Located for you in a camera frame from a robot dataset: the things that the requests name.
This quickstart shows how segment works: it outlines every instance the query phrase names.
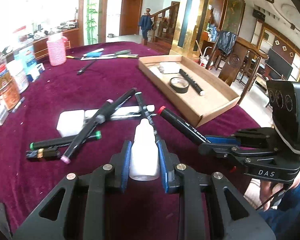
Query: cardboard box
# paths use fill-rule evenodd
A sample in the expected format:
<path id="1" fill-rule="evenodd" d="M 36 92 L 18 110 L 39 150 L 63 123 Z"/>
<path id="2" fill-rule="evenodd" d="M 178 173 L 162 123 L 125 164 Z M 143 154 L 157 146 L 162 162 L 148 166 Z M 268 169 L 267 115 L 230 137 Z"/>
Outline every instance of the cardboard box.
<path id="1" fill-rule="evenodd" d="M 180 76 L 179 74 L 165 74 L 162 75 L 162 78 L 158 78 L 149 70 L 152 66 L 159 66 L 160 62 L 177 62 L 180 64 L 180 67 L 204 90 L 205 95 L 199 96 L 191 86 L 185 94 L 175 92 L 170 87 L 169 81 L 173 77 Z M 139 59 L 139 69 L 150 78 L 194 127 L 198 127 L 231 109 L 240 99 L 240 96 L 225 82 L 182 55 L 142 57 Z"/>

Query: blue gripper pad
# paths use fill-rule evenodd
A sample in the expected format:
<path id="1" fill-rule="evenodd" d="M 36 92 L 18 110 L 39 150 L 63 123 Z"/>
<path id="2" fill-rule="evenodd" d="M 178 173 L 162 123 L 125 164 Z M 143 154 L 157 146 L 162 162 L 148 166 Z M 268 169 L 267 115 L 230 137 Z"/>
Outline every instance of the blue gripper pad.
<path id="1" fill-rule="evenodd" d="M 214 137 L 214 136 L 205 136 L 207 140 L 209 140 L 211 143 L 218 143 L 218 144 L 234 144 L 237 146 L 240 146 L 240 142 L 237 141 L 236 138 L 226 138 L 226 137 Z"/>
<path id="2" fill-rule="evenodd" d="M 166 167 L 166 162 L 161 146 L 161 142 L 157 141 L 157 146 L 159 150 L 159 161 L 160 161 L 160 174 L 161 174 L 161 182 L 165 193 L 168 193 L 169 184 L 168 184 L 168 172 Z"/>
<path id="3" fill-rule="evenodd" d="M 130 169 L 130 154 L 131 154 L 132 142 L 128 141 L 126 152 L 124 155 L 122 172 L 121 172 L 121 185 L 120 188 L 122 192 L 127 188 L 128 178 L 129 178 L 129 169 Z"/>

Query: metal screw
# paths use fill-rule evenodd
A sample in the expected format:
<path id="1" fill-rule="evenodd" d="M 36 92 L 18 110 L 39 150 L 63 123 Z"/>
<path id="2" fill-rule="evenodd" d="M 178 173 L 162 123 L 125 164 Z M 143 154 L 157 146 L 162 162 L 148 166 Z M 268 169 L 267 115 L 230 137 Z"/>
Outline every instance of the metal screw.
<path id="1" fill-rule="evenodd" d="M 112 169 L 112 165 L 111 165 L 111 164 L 105 164 L 105 165 L 103 165 L 102 168 L 103 168 L 105 171 L 109 171 L 109 170 Z"/>
<path id="2" fill-rule="evenodd" d="M 223 178 L 223 174 L 221 172 L 215 172 L 213 173 L 213 177 L 215 177 L 216 179 L 222 179 Z"/>
<path id="3" fill-rule="evenodd" d="M 187 168 L 187 166 L 185 164 L 183 164 L 183 163 L 179 163 L 177 165 L 177 169 L 178 170 L 184 171 L 186 168 Z"/>
<path id="4" fill-rule="evenodd" d="M 75 178 L 75 174 L 74 173 L 69 173 L 67 176 L 66 176 L 67 179 L 71 180 L 71 179 L 74 179 Z"/>

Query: white plastic bottle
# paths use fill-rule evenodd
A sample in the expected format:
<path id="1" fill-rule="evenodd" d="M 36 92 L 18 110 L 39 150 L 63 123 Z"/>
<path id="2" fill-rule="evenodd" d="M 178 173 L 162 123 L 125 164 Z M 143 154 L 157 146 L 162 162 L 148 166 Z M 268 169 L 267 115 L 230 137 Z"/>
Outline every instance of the white plastic bottle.
<path id="1" fill-rule="evenodd" d="M 129 176 L 131 179 L 142 181 L 159 178 L 158 147 L 155 143 L 154 129 L 148 119 L 142 119 L 136 127 Z"/>

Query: tape roll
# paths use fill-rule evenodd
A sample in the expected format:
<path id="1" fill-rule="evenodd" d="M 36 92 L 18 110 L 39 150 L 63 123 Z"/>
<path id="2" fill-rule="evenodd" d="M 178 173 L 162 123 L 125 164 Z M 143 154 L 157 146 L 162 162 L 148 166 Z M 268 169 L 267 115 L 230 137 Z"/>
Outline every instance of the tape roll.
<path id="1" fill-rule="evenodd" d="M 169 81 L 170 87 L 177 93 L 184 94 L 188 92 L 189 89 L 189 82 L 184 78 L 174 77 L 171 78 Z"/>

